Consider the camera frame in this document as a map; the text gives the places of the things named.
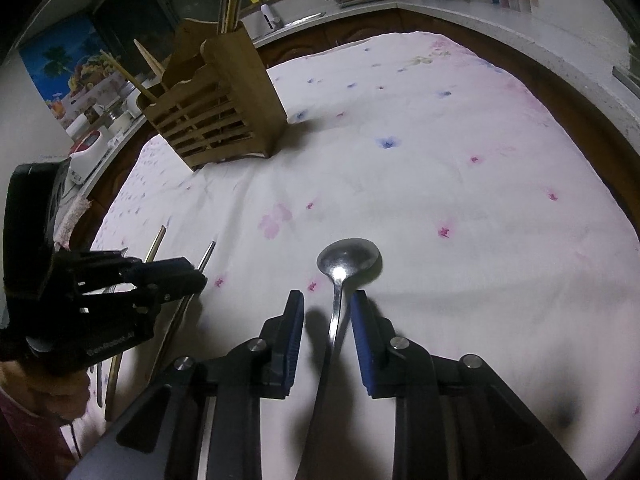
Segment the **person left hand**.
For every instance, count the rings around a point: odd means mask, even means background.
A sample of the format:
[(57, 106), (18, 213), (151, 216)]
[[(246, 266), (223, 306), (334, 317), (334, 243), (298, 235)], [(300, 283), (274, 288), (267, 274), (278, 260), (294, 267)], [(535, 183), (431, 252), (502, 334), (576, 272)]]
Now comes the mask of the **person left hand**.
[(72, 422), (85, 414), (90, 399), (85, 370), (50, 377), (25, 370), (19, 362), (1, 363), (1, 389), (25, 410)]

